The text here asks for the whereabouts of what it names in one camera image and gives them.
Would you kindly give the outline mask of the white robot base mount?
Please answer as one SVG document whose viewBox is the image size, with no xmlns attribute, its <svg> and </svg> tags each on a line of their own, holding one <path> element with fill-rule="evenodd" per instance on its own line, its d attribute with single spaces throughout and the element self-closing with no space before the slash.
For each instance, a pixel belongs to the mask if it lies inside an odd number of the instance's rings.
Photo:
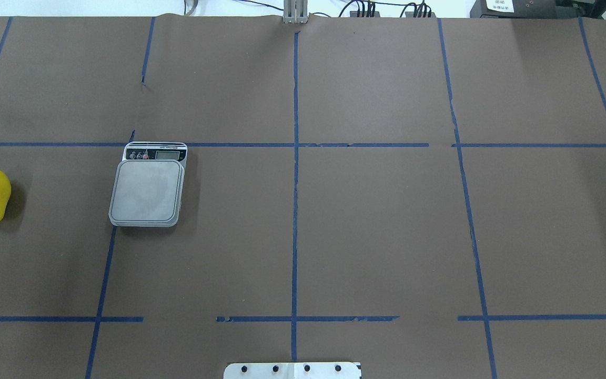
<svg viewBox="0 0 606 379">
<path fill-rule="evenodd" d="M 234 363 L 226 366 L 224 378 L 362 378 L 355 362 Z"/>
</svg>

